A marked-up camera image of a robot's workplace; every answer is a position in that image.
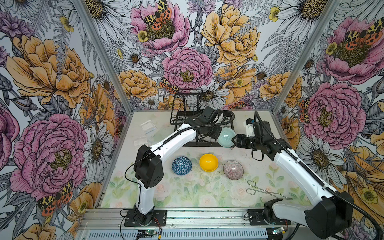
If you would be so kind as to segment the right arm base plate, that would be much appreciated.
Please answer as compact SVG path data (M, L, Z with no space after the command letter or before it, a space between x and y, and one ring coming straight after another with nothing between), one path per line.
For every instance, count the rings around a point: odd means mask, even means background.
M283 225L289 226L291 221L285 219L279 219L270 209L249 209L243 216L245 221L249 221L251 226L262 225Z

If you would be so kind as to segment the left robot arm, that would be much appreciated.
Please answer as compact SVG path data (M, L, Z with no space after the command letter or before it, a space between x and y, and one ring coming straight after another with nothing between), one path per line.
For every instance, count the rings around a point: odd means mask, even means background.
M139 185L139 197L134 205L133 220L140 225L148 225L154 217L155 186L164 177L163 164L185 144L198 135L217 140L223 126L231 124L235 115L231 111L215 110L206 107L201 113L187 117L184 123L170 136L150 147L142 145L132 164L136 184Z

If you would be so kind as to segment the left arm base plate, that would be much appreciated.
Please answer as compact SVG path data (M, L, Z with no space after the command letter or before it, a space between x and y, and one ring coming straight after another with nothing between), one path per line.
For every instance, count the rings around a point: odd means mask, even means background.
M165 227L167 210L153 209L146 215L135 209L128 209L125 215L125 227Z

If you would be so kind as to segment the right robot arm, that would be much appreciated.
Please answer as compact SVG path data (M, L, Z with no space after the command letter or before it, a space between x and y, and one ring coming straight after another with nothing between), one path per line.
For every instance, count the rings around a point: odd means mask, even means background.
M285 198L265 203L264 220L277 223L288 220L308 227L320 239L326 239L352 225L353 199L341 194L322 180L296 154L288 142L277 139L267 121L258 119L245 121L246 134L233 138L235 147L261 151L279 168L283 169L302 189L310 201L309 206L293 204Z

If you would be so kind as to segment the mint green bowl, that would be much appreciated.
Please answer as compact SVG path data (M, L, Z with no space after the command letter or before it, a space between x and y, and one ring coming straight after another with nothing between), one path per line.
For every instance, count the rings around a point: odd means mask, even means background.
M222 128L219 138L217 139L218 144L224 148L231 148L234 143L232 139L236 136L236 133L231 128Z

